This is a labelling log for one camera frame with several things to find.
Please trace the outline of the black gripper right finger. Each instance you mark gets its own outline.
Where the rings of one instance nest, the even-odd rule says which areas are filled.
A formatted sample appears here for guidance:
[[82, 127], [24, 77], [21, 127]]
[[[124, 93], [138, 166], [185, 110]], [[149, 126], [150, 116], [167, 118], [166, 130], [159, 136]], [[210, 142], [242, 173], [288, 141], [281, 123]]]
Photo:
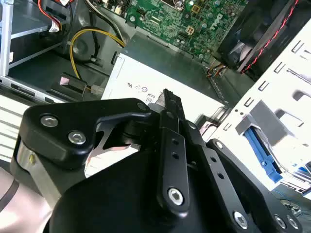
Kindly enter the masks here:
[[207, 202], [221, 233], [300, 233], [296, 217], [219, 140], [205, 143], [197, 127], [185, 119], [181, 99], [173, 109], [185, 138], [186, 160], [199, 170], [199, 196]]

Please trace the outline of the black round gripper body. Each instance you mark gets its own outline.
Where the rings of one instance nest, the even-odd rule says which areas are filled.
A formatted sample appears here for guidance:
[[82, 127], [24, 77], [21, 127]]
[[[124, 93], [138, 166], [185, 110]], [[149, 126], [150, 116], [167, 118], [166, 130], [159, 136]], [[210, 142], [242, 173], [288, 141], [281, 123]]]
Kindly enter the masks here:
[[70, 188], [50, 219], [51, 233], [218, 233], [199, 196], [185, 138], [162, 128], [160, 146], [137, 152]]

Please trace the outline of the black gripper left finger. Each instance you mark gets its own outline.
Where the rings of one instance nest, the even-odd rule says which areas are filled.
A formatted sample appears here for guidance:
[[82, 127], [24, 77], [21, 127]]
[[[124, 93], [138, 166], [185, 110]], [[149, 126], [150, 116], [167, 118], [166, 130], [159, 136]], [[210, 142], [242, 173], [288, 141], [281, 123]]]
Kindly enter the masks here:
[[14, 158], [55, 206], [87, 179], [91, 157], [133, 144], [139, 152], [157, 149], [167, 128], [180, 133], [173, 92], [164, 90], [155, 106], [135, 98], [37, 105], [22, 118]]

